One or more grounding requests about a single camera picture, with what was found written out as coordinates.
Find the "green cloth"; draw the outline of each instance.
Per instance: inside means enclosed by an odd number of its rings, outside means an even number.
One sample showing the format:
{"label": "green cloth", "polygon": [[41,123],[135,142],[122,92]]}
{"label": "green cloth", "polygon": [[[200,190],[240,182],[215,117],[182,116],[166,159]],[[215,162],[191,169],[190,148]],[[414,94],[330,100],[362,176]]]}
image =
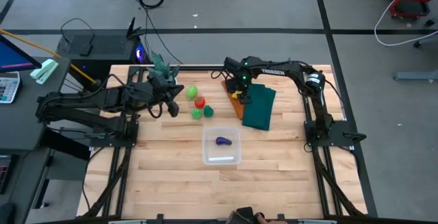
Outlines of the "green cloth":
{"label": "green cloth", "polygon": [[275,93],[275,90],[266,88],[263,84],[251,84],[248,87],[251,103],[244,107],[242,125],[269,131]]}

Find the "wooden tabletop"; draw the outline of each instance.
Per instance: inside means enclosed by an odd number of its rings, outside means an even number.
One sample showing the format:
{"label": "wooden tabletop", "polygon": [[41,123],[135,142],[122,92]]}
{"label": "wooden tabletop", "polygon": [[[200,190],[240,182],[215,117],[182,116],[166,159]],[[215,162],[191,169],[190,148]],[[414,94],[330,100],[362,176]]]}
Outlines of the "wooden tabletop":
{"label": "wooden tabletop", "polygon": [[[327,80],[335,83],[329,65],[313,67],[323,70]],[[128,68],[113,66],[111,73],[125,81]],[[192,119],[194,102],[186,99],[185,90],[175,99],[178,117],[172,118],[166,111],[160,119],[152,118],[147,111],[140,113],[122,218],[155,219],[157,214],[164,214],[165,219],[223,219],[245,206],[252,206],[269,219],[280,213],[287,219],[322,218],[313,158],[303,149],[305,111],[293,81],[270,75],[260,75],[254,81],[276,90],[270,131],[266,132],[242,126],[220,84],[222,79],[211,79],[210,73],[181,71],[177,79],[186,88],[198,87],[207,105],[214,109],[214,117]],[[108,81],[109,87],[117,85],[115,79]],[[334,119],[342,120],[341,103],[329,85],[325,98]],[[241,130],[242,163],[206,166],[202,160],[203,130],[224,126]],[[112,152],[112,148],[105,148],[90,162],[85,180],[90,204],[107,184]],[[337,183],[351,202],[366,212],[352,154],[339,148],[331,148],[331,154]],[[118,187],[114,190],[112,213],[117,191]],[[327,185],[326,191],[334,214]],[[82,198],[78,214],[86,210]]]}

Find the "clear plastic container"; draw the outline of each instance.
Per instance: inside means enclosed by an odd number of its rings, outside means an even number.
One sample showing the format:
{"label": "clear plastic container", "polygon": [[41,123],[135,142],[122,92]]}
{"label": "clear plastic container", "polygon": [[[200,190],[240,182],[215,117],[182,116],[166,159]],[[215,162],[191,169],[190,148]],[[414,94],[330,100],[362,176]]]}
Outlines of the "clear plastic container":
{"label": "clear plastic container", "polygon": [[[217,145],[217,137],[224,137],[231,145]],[[240,129],[237,127],[212,127],[204,129],[203,161],[206,165],[237,165],[242,161]]]}

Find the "concrete floor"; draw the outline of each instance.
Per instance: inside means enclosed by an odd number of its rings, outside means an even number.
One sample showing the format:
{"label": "concrete floor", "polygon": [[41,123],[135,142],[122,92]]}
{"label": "concrete floor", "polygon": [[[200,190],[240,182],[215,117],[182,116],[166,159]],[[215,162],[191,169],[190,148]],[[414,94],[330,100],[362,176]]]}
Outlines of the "concrete floor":
{"label": "concrete floor", "polygon": [[[0,0],[0,9],[7,1]],[[324,4],[331,29],[354,30],[374,29],[389,1],[324,0]],[[430,6],[431,16],[436,15],[438,3]],[[51,35],[24,37],[55,50],[60,39],[58,29],[70,18],[82,18],[94,29],[124,29],[133,16],[137,26],[146,18],[132,0],[15,0],[0,27],[48,30]],[[323,29],[317,0],[165,0],[162,7],[151,10],[151,18],[160,29]],[[395,21],[387,15],[379,28],[419,29],[426,19]],[[75,21],[66,28],[86,27]],[[436,44],[421,49],[411,44],[384,47],[371,35],[333,37],[358,130],[368,135],[362,146],[378,215],[438,221],[438,172],[434,168],[438,161],[437,85],[428,81],[395,82],[391,78],[396,71],[438,69]],[[416,35],[381,39],[400,42],[412,37]],[[241,59],[248,55],[332,63],[326,36],[311,34],[310,30],[309,34],[162,34],[162,39],[185,63],[219,64],[226,56]],[[148,42],[154,51],[174,62],[156,35],[149,35]],[[17,45],[31,55],[48,56],[22,43]],[[80,177],[75,182],[51,183],[45,199],[51,206],[33,211],[27,222],[73,218],[80,184]]]}

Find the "monitor screen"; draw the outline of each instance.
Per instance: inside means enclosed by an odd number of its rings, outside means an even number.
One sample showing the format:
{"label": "monitor screen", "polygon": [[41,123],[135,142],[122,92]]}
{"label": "monitor screen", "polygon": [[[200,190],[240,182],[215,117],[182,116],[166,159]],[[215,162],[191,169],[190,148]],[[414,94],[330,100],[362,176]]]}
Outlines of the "monitor screen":
{"label": "monitor screen", "polygon": [[0,73],[40,68],[41,64],[0,36]]}

